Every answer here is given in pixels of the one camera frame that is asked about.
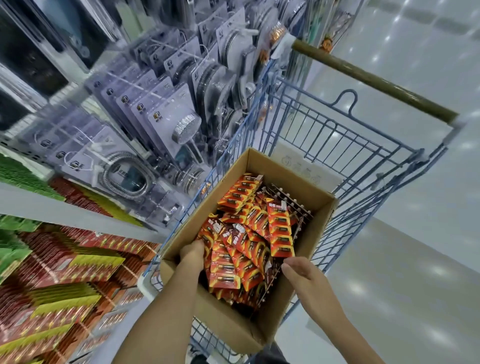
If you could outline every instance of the person's right hand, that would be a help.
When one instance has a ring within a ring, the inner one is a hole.
[[[308,315],[325,328],[346,319],[342,306],[323,272],[305,257],[286,258],[282,271]]]

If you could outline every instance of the blue metal shopping cart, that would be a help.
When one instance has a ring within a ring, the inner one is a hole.
[[[283,79],[276,59],[285,51],[284,48],[290,47],[439,118],[451,125],[453,130],[430,153],[409,147],[353,116],[358,101],[354,90],[344,90],[334,102],[328,103]],[[339,101],[346,95],[353,96],[348,111],[338,107]],[[301,154],[304,160],[326,168],[341,181],[333,190],[340,200],[339,207],[312,257],[318,268],[326,272],[387,198],[425,174],[445,154],[448,144],[464,125],[463,119],[453,111],[287,35],[263,71],[245,121],[171,236],[199,205],[198,196],[209,193],[247,147],[253,146],[270,156],[280,140]],[[146,274],[152,284],[161,290],[163,285],[158,267],[153,265],[150,269],[150,274]],[[284,320],[298,303],[295,296]],[[217,351],[230,363],[246,360],[196,318],[192,324],[191,341],[206,356]]]

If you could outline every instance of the forearm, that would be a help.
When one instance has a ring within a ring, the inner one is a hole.
[[[162,292],[131,329],[113,364],[185,362],[198,275],[187,261],[180,262]]]
[[[322,327],[348,364],[384,364],[346,316]]]

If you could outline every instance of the shopping cart handle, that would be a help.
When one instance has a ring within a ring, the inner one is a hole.
[[[290,42],[291,39],[286,39],[286,45],[284,48],[287,48]],[[326,64],[327,66],[340,71],[343,74],[356,79],[357,81],[363,82],[364,84],[373,87],[384,94],[396,98],[399,101],[405,102],[406,104],[423,111],[426,114],[446,122],[452,127],[457,127],[454,121],[456,120],[458,113],[451,111],[450,109],[440,106],[437,103],[424,98],[423,96],[404,89],[403,87],[397,86],[396,84],[376,76],[373,73],[366,72],[363,69],[341,60],[340,58],[332,56],[321,49],[312,47],[301,40],[295,39],[293,44],[291,44],[291,47],[305,56],[313,58],[320,63]]]

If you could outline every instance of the cardboard box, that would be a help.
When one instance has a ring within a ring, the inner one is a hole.
[[[335,197],[297,176],[292,171],[273,162],[259,151],[247,149],[233,164],[224,178],[202,201],[200,206],[182,225],[163,254],[160,276],[164,283],[173,275],[175,258],[180,249],[190,244],[198,233],[208,214],[217,210],[217,202],[244,172],[264,175],[264,183],[274,183],[311,210],[314,218],[295,242],[296,256],[312,257],[323,231],[337,206]],[[254,321],[240,315],[223,300],[208,293],[201,285],[197,288],[195,316],[203,321],[232,350],[240,354],[260,351],[273,341],[275,333],[293,296],[293,288],[281,275],[265,304]]]

